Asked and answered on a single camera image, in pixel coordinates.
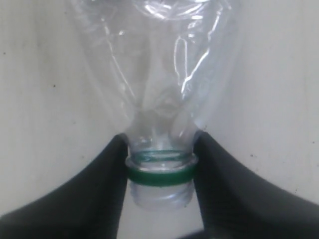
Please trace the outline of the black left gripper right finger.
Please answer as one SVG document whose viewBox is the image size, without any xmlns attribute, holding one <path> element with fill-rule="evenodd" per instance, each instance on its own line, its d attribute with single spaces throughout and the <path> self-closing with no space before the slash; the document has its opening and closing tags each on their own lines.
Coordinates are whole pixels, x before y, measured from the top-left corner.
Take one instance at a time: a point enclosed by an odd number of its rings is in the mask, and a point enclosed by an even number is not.
<svg viewBox="0 0 319 239">
<path fill-rule="evenodd" d="M 208 133 L 195 135 L 201 239 L 316 239 L 319 206 L 241 164 Z"/>
</svg>

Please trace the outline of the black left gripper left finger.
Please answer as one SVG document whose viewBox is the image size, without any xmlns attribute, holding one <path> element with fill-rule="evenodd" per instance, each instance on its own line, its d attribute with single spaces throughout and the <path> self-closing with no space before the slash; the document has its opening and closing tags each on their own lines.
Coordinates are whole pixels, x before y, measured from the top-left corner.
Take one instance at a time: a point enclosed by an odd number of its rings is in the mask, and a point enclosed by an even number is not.
<svg viewBox="0 0 319 239">
<path fill-rule="evenodd" d="M 115 239 L 127 187 L 127 144 L 115 136 L 80 173 L 0 218 L 2 239 Z"/>
</svg>

